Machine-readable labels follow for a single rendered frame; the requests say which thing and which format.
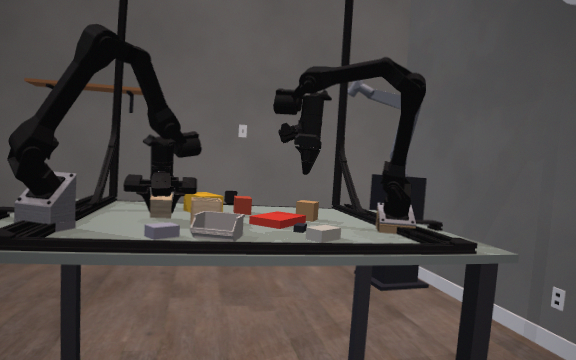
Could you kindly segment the red flat rectangular block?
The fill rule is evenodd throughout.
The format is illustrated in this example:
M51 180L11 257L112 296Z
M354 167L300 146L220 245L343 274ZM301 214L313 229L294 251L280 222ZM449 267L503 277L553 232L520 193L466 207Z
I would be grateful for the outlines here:
M271 212L250 216L249 224L282 229L294 226L296 223L306 223L306 215Z

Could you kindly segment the yellow block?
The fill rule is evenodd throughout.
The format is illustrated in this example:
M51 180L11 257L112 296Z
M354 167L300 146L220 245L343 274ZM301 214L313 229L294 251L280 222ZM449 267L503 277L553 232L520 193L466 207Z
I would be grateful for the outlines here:
M195 196L198 195L198 196ZM216 195L208 192L197 192L196 194L186 194L184 196L183 210L191 213L191 197L202 197L202 198L220 198L222 201L222 212L223 212L223 198L224 196Z

